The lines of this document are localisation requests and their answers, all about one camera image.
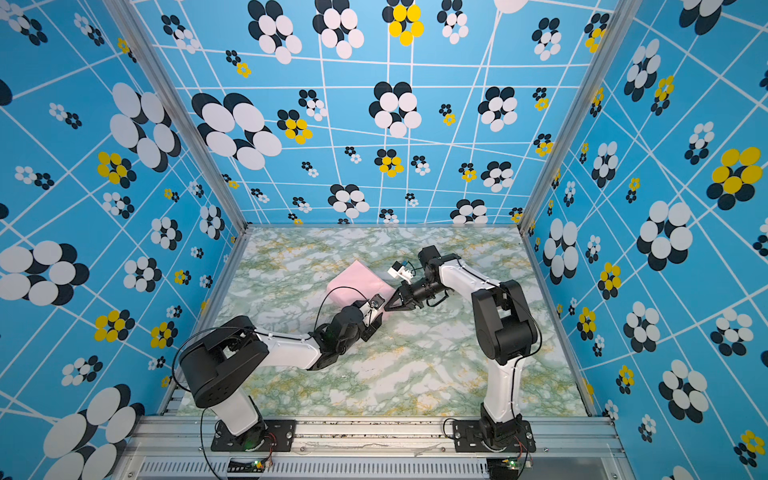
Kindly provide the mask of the purple wrapping paper sheet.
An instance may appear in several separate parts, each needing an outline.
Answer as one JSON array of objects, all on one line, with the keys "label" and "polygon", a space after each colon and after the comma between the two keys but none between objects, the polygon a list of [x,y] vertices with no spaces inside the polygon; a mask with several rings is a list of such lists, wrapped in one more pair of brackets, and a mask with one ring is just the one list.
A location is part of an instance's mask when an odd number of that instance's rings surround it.
[{"label": "purple wrapping paper sheet", "polygon": [[351,305],[362,299],[380,295],[388,300],[395,289],[377,276],[372,270],[355,260],[327,285],[329,300],[340,307]]}]

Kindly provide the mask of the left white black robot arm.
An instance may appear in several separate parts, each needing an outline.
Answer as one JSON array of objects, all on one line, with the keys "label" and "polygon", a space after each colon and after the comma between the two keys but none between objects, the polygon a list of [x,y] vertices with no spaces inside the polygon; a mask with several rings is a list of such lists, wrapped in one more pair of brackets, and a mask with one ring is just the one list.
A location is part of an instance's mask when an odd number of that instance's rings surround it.
[{"label": "left white black robot arm", "polygon": [[243,384],[260,366],[323,370],[359,340],[368,341],[383,320],[382,297],[357,300],[305,335],[260,331],[245,315],[211,329],[180,352],[180,367],[195,405],[218,418],[214,451],[255,451],[276,446]]}]

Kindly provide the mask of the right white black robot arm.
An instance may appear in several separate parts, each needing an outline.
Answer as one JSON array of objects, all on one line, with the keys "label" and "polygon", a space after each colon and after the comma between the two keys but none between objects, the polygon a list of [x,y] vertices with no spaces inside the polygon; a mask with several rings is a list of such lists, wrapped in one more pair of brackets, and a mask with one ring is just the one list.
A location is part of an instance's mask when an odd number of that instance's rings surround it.
[{"label": "right white black robot arm", "polygon": [[523,440],[526,433],[519,387],[525,362],[540,344],[540,329],[521,285],[515,280],[488,277],[457,254],[440,254],[435,246],[422,249],[418,258],[423,277],[416,282],[402,281],[385,310],[422,308],[450,293],[467,300],[472,307],[476,339],[488,366],[479,420],[483,442],[492,450],[500,450]]}]

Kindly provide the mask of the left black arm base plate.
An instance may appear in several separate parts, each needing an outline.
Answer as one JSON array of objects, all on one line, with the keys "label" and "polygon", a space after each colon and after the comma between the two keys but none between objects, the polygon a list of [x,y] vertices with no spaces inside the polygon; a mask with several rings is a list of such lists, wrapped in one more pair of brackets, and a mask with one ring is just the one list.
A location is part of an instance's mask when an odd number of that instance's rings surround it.
[{"label": "left black arm base plate", "polygon": [[296,420],[260,420],[240,435],[232,434],[222,420],[215,424],[213,452],[290,452]]}]

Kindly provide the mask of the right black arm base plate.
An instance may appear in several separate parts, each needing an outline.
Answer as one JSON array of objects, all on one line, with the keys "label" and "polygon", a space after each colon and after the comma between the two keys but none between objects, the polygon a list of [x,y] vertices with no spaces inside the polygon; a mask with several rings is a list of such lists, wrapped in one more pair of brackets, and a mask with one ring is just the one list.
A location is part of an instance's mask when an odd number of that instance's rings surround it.
[{"label": "right black arm base plate", "polygon": [[523,419],[504,423],[481,420],[455,420],[451,425],[457,453],[535,453],[536,441],[531,424]]}]

